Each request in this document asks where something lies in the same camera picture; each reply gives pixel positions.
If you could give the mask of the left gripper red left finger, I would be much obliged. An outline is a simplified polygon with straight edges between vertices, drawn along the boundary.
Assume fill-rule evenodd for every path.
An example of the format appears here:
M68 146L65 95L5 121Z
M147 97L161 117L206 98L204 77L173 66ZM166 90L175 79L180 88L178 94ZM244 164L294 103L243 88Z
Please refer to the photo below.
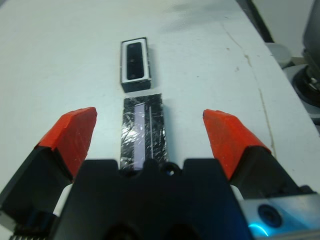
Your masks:
M95 107L70 111L41 138L0 193L1 225L31 226L53 213L87 157L97 115Z

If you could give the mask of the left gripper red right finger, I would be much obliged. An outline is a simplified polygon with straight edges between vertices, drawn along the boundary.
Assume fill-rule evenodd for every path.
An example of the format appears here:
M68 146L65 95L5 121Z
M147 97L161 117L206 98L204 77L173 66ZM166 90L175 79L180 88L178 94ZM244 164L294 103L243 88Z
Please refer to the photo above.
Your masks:
M245 199L314 194L298 186L272 152L234 115L206 109L203 122L215 159Z

